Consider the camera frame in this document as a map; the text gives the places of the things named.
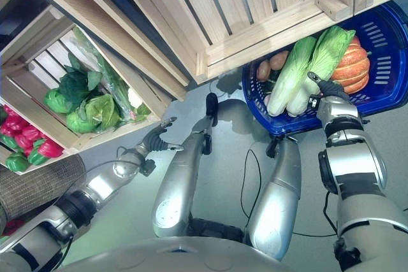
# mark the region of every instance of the blue basket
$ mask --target blue basket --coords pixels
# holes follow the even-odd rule
[[[356,30],[361,46],[372,52],[368,57],[370,59],[368,84],[350,97],[362,116],[398,108],[407,102],[407,23],[407,15],[398,5],[390,1],[339,24],[344,29]],[[248,63],[243,69],[242,85],[248,107],[262,126],[275,136],[321,127],[315,111],[307,110],[296,118],[290,117],[286,112],[271,117],[263,103],[266,96],[265,85],[256,79],[256,70],[260,62],[292,47],[293,44],[268,54]]]

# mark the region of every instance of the pumpkin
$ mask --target pumpkin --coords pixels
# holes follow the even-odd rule
[[[369,70],[367,51],[360,46],[360,41],[355,36],[331,78],[343,85],[345,92],[353,94],[367,85]]]

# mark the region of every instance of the floor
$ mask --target floor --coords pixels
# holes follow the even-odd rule
[[[408,0],[398,2],[408,8]],[[220,103],[218,126],[213,129],[213,152],[201,158],[193,215],[243,227],[246,217],[240,207],[240,189],[246,152],[248,148],[252,148],[257,155],[263,182],[273,173],[275,161],[265,155],[268,135],[246,107],[240,79],[241,71],[238,69],[188,92],[183,103],[173,102],[165,117],[177,116],[178,120],[163,135],[163,139],[181,143],[194,123],[204,116],[205,96],[210,91],[219,96],[219,101],[223,102]],[[366,131],[388,167],[386,193],[399,207],[408,207],[408,134],[405,128],[408,122],[408,105],[368,119],[371,123],[366,126]],[[91,167],[113,159],[118,146],[134,146],[149,129],[150,127],[144,128],[83,152],[81,156],[85,165]],[[321,183],[317,161],[317,153],[324,148],[324,134],[318,129],[298,134],[296,138],[302,158],[303,178],[295,231],[331,234],[330,226],[322,214],[326,190]],[[155,171],[148,178],[137,176],[94,217],[89,232],[74,242],[64,263],[154,237],[150,223],[152,205],[173,156],[173,152],[151,153],[149,158],[156,162]],[[259,182],[256,163],[252,157],[249,158],[247,169],[244,206],[248,211]],[[328,213],[333,219],[335,212],[336,196],[332,195]],[[333,237],[307,238],[294,235],[283,262],[295,271],[340,271],[333,255],[334,241]]]

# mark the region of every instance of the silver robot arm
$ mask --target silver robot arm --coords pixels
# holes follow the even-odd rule
[[[65,195],[0,246],[1,272],[51,271],[62,257],[61,248],[78,230],[89,224],[94,214],[127,185],[139,172],[148,176],[154,162],[145,160],[153,150],[182,150],[160,139],[175,120],[172,117],[151,130],[134,149],[126,150],[112,168],[87,180],[72,194]]]
[[[408,220],[384,194],[387,172],[340,85],[309,78],[324,97],[310,98],[327,136],[319,153],[324,186],[339,195],[335,256],[342,271],[407,271]]]

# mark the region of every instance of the green cabbage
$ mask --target green cabbage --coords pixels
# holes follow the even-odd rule
[[[67,115],[66,125],[73,132],[88,133],[92,132],[99,125],[99,122],[96,120],[82,120],[78,115],[78,110],[76,110]]]
[[[120,120],[116,110],[115,103],[110,94],[92,98],[85,105],[85,112],[88,121],[95,120],[100,122],[100,128],[105,130],[107,127],[113,127]]]
[[[356,31],[347,31],[337,25],[325,30],[316,43],[307,72],[313,71],[321,79],[328,80],[343,58],[355,34]],[[288,113],[291,116],[302,114],[307,109],[310,95],[318,93],[319,87],[305,74],[302,86],[286,106]]]
[[[44,103],[56,113],[69,113],[72,103],[67,101],[59,89],[50,89],[44,98]]]
[[[302,84],[315,43],[316,38],[310,36],[296,42],[270,95],[267,106],[269,115],[283,113],[291,96]]]

